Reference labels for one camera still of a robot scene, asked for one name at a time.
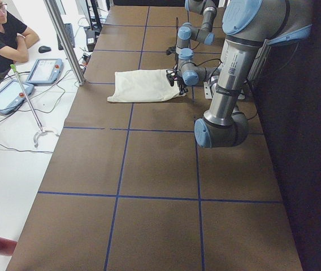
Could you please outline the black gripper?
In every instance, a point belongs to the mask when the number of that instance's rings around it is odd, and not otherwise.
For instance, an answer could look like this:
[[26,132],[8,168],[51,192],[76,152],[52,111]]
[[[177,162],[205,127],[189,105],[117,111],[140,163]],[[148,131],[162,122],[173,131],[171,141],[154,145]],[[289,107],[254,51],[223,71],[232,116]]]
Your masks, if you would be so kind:
[[171,54],[177,55],[176,52],[176,47],[175,46],[170,46],[167,50],[166,50],[166,55],[169,56]]
[[178,73],[174,69],[166,69],[166,79],[170,86],[177,85],[179,87],[179,95],[186,95],[188,93],[188,88],[183,85],[183,79],[178,76]]

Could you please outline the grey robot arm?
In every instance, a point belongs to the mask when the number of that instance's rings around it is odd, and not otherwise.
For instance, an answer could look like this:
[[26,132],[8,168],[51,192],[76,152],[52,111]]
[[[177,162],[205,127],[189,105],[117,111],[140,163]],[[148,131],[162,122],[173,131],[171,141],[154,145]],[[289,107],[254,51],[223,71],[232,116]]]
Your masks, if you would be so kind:
[[237,146],[247,138],[246,116],[237,99],[259,49],[268,44],[287,45],[307,38],[311,31],[312,1],[231,1],[225,8],[224,46],[217,68],[202,68],[193,61],[191,41],[212,44],[217,15],[213,1],[186,1],[185,9],[203,16],[199,28],[183,24],[177,33],[176,65],[166,72],[170,85],[181,93],[188,86],[209,82],[210,108],[194,124],[194,135],[204,148]]
[[197,14],[200,23],[194,25],[191,21],[179,26],[175,45],[166,50],[166,55],[179,55],[181,49],[191,49],[191,42],[211,45],[214,41],[213,26],[218,8],[214,1],[185,1],[185,9],[189,13]]

